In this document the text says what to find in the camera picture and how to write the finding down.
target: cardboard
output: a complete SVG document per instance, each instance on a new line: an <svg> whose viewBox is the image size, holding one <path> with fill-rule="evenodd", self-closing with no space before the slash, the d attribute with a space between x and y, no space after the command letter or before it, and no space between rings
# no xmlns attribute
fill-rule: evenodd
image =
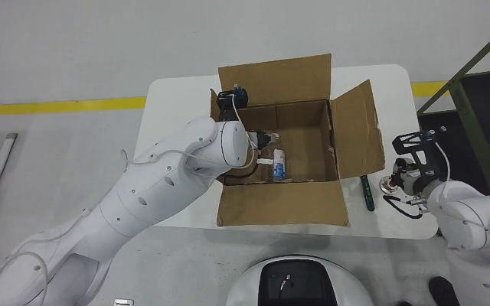
<svg viewBox="0 0 490 306"><path fill-rule="evenodd" d="M329 100L331 58L325 54L219 68L222 90L240 84L248 92L248 107L238 111L245 128L279 134L287 179L270 182L271 166L264 164L249 177L224 178L218 226L348 226L339 179L383 170L384 151L369 80ZM211 117L218 116L211 90Z"/></svg>

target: screwdriver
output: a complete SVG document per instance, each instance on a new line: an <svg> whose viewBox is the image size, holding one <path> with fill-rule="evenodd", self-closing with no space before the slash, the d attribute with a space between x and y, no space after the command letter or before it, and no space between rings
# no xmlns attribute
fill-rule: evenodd
<svg viewBox="0 0 490 306"><path fill-rule="evenodd" d="M373 194L371 193L371 187L369 186L369 180L367 175L361 176L362 191L364 192L364 200L366 201L366 207L369 211L374 211Z"/></svg>

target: concrete floor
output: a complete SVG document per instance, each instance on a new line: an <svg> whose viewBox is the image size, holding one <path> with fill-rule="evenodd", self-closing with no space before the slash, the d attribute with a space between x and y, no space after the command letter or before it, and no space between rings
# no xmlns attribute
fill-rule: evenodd
<svg viewBox="0 0 490 306"><path fill-rule="evenodd" d="M0 103L145 96L158 78L326 52L334 67L397 63L412 81L447 80L488 42L489 9L486 0L7 0ZM490 70L490 59L478 70ZM0 258L105 194L124 167L119 150L134 150L141 116L0 116L0 139L20 134L0 180ZM448 275L444 245L154 226L122 248L91 305L222 305L244 269L288 253L343 265L376 305L434 305L426 281Z"/></svg>

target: yellow tape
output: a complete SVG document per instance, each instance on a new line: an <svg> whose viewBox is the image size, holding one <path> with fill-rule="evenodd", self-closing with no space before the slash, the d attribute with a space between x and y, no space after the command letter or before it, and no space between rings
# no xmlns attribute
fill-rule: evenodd
<svg viewBox="0 0 490 306"><path fill-rule="evenodd" d="M0 105L0 115L46 114L53 112L100 112L121 109L144 109L146 97L101 100L60 101Z"/></svg>
<svg viewBox="0 0 490 306"><path fill-rule="evenodd" d="M431 97L446 82L412 83L414 97ZM100 112L122 109L144 109L146 97L115 98L100 100L60 101L0 105L0 115L47 114L56 112Z"/></svg>
<svg viewBox="0 0 490 306"><path fill-rule="evenodd" d="M413 97L431 97L437 93L446 85L447 82L424 82L424 83L412 83Z"/></svg>

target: white table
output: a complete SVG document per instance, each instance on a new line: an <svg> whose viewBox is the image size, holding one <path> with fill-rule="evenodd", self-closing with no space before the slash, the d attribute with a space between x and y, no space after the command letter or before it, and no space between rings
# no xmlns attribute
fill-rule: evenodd
<svg viewBox="0 0 490 306"><path fill-rule="evenodd" d="M158 225L401 239L432 237L437 231L432 215L427 214L419 220L401 215L382 199L383 194L378 187L379 180L391 173L392 164L398 156L391 145L394 137L419 130L407 71L398 65L333 68L331 98L340 96L367 79L371 80L386 156L386 169L368 175L376 205L374 212L366 209L361 181L354 177L341 180L351 224L349 227L323 224L218 227L216 217L222 185L215 181L206 194ZM220 87L217 75L156 80L149 88L135 156L178 131L194 117L209 115L209 89L219 92ZM399 191L398 196L404 197L404 194ZM404 209L417 213L416 207Z"/></svg>

